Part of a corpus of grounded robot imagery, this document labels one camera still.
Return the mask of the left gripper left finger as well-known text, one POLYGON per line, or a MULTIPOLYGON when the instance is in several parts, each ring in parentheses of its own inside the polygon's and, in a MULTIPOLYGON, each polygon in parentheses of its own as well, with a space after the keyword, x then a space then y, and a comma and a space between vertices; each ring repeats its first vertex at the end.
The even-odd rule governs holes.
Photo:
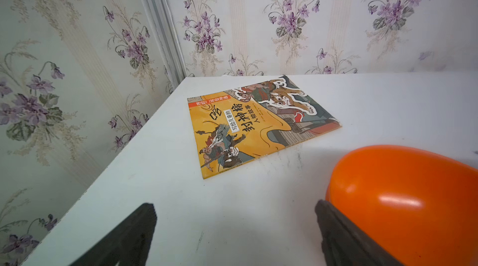
POLYGON ((154 205, 143 203, 72 265, 144 266, 157 220, 154 205))

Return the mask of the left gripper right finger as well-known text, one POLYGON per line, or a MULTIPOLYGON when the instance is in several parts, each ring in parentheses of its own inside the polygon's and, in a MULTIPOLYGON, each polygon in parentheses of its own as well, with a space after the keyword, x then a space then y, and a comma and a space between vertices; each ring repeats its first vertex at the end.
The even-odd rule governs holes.
POLYGON ((322 252, 329 266, 400 266, 402 263, 377 244, 326 200, 315 213, 322 234, 322 252))

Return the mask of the orange bowl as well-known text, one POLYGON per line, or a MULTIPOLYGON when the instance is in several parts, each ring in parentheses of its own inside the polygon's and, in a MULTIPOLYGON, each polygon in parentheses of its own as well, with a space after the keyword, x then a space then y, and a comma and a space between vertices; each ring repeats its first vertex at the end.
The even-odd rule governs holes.
POLYGON ((326 200, 406 266, 478 263, 478 171, 457 160, 363 147, 336 164, 326 200))

